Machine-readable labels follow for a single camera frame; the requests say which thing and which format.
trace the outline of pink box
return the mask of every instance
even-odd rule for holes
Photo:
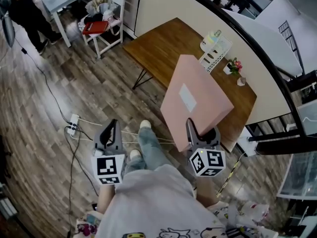
[[[181,55],[160,108],[178,151],[189,147],[186,121],[199,135],[214,128],[233,105],[216,81],[192,55]]]

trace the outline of jeans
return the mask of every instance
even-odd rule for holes
[[[54,38],[56,32],[52,30],[41,10],[33,2],[19,3],[19,5],[9,9],[9,16],[25,29],[34,47],[40,50],[42,45],[38,31],[50,40]]]
[[[141,147],[142,156],[135,156],[130,160],[125,167],[125,175],[135,170],[155,170],[165,164],[172,165],[163,153],[159,141],[151,128],[140,128],[138,141]]]

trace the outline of potted flower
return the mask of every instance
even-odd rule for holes
[[[231,73],[238,75],[241,69],[242,69],[241,62],[238,61],[237,58],[234,58],[229,60],[229,63],[227,64],[227,66],[224,68],[223,71],[228,75]]]

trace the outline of person in black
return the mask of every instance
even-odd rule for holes
[[[24,27],[30,41],[40,55],[44,52],[48,40],[41,42],[38,31],[43,33],[51,44],[55,44],[61,38],[61,34],[52,30],[51,25],[32,0],[11,0],[8,11],[10,18]]]

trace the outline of black cable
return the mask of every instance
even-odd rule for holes
[[[78,143],[77,143],[77,146],[76,146],[76,149],[75,151],[73,151],[73,148],[71,147],[70,143],[68,142],[68,139],[67,139],[67,136],[66,136],[66,127],[64,128],[64,136],[65,136],[65,139],[69,145],[69,148],[71,150],[71,152],[73,153],[73,158],[71,160],[71,164],[70,164],[70,185],[69,185],[69,191],[68,191],[68,200],[69,200],[69,210],[68,210],[68,220],[69,220],[69,231],[67,233],[67,237],[70,237],[71,235],[71,227],[72,227],[72,224],[71,224],[71,220],[70,220],[70,213],[71,213],[71,198],[70,198],[70,194],[71,194],[71,188],[72,188],[72,185],[73,185],[73,164],[74,164],[74,159],[75,159],[75,156],[76,156],[76,152],[78,150],[78,147],[80,145],[80,140],[78,140]]]
[[[92,139],[90,136],[88,136],[82,129],[74,129],[74,130],[79,131],[79,132],[85,134],[85,136],[86,136],[88,139],[90,139],[91,141],[93,141],[93,139]]]
[[[8,54],[9,49],[6,50],[4,56],[1,58],[0,63],[2,62],[3,58],[5,58],[6,54]]]
[[[49,89],[51,95],[53,96],[53,98],[54,98],[54,100],[55,100],[55,102],[56,102],[56,104],[57,104],[57,106],[58,106],[58,109],[59,109],[59,112],[60,112],[60,114],[61,114],[61,117],[63,118],[63,120],[64,120],[65,122],[67,122],[67,123],[69,124],[69,121],[65,118],[63,112],[62,112],[61,109],[60,109],[59,103],[58,103],[58,101],[57,101],[55,95],[54,95],[53,92],[51,91],[51,88],[50,88],[50,86],[49,86],[49,84],[48,84],[48,79],[47,79],[45,73],[38,67],[38,65],[36,64],[36,62],[34,61],[34,59],[33,59],[33,58],[27,53],[27,51],[21,46],[21,44],[19,43],[19,41],[18,41],[16,38],[15,38],[15,40],[17,41],[17,43],[19,44],[19,46],[22,48],[22,52],[23,52],[24,54],[28,55],[29,58],[32,59],[32,61],[33,61],[33,63],[35,64],[36,68],[43,74],[43,76],[44,76],[44,78],[45,78],[45,83],[46,83],[46,85],[47,85],[47,87],[48,87],[48,89]]]
[[[66,137],[66,128],[68,128],[68,126],[66,126],[66,127],[64,128],[64,136],[65,136],[65,138],[66,138],[66,141],[67,141],[69,147],[71,148],[70,143],[69,143],[69,141],[68,141],[68,139],[67,139],[67,137]],[[83,171],[83,173],[85,174],[85,176],[87,177],[87,179],[89,180],[89,182],[91,183],[91,186],[93,187],[96,196],[99,196],[98,193],[97,193],[97,191],[96,191],[96,189],[95,189],[95,187],[94,187],[93,182],[91,181],[91,179],[89,178],[89,176],[87,175],[87,173],[85,172],[85,170],[83,169],[83,167],[81,166],[81,163],[80,163],[79,159],[77,158],[77,156],[75,156],[75,159],[77,160],[77,162],[78,162],[78,164],[79,164],[81,170]]]

